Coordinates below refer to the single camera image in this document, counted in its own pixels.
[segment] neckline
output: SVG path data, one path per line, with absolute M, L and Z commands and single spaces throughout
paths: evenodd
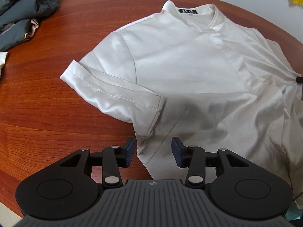
M 213 18 L 209 23 L 209 25 L 205 25 L 202 23 L 198 23 L 194 20 L 190 20 L 190 16 L 188 18 L 182 17 L 181 13 L 179 12 L 179 9 L 196 10 L 197 15 L 213 15 Z M 164 4 L 162 10 L 168 12 L 170 15 L 180 20 L 187 26 L 198 31 L 214 30 L 219 32 L 226 21 L 226 16 L 214 4 L 205 4 L 194 8 L 180 8 L 180 7 L 176 7 L 172 1 L 168 0 Z M 190 21 L 190 24 L 195 24 L 197 26 L 192 26 L 189 23 L 187 23 L 187 21 Z

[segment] dark gray fabric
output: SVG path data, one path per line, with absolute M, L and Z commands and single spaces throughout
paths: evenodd
M 7 24 L 15 23 L 0 36 L 0 52 L 27 41 L 23 37 L 31 19 L 49 16 L 58 7 L 56 0 L 0 0 L 0 34 Z
M 30 23 L 30 19 L 23 19 L 0 36 L 0 52 L 5 52 L 13 46 L 28 41 L 24 38 L 24 33 L 28 32 Z

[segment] floor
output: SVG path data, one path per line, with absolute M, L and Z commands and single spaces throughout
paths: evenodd
M 8 209 L 5 205 L 0 202 L 0 224 L 3 227 L 12 227 L 14 226 L 21 217 Z

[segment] circular cap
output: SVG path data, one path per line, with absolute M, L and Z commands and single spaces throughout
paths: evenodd
M 62 179 L 52 179 L 38 186 L 38 193 L 46 199 L 61 199 L 71 193 L 73 185 Z
M 190 176 L 188 181 L 192 184 L 199 184 L 203 182 L 203 177 L 200 176 Z
M 236 184 L 235 189 L 239 195 L 248 199 L 262 199 L 270 193 L 269 185 L 256 179 L 242 180 Z
M 104 179 L 104 181 L 107 183 L 107 184 L 116 184 L 120 181 L 120 179 L 118 177 L 115 177 L 115 176 L 109 176 L 109 177 L 106 177 Z

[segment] wooden table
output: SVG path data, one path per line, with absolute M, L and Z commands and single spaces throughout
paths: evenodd
M 232 21 L 279 42 L 295 71 L 303 73 L 303 45 L 270 22 L 218 0 L 172 0 L 191 8 L 214 3 Z M 105 36 L 158 13 L 166 0 L 61 0 L 34 38 L 9 50 L 0 80 L 0 202 L 21 215 L 15 190 L 21 180 L 82 147 L 92 152 L 134 136 L 123 123 L 79 97 L 60 75 Z M 122 178 L 150 179 L 137 157 Z M 100 178 L 94 170 L 93 177 Z

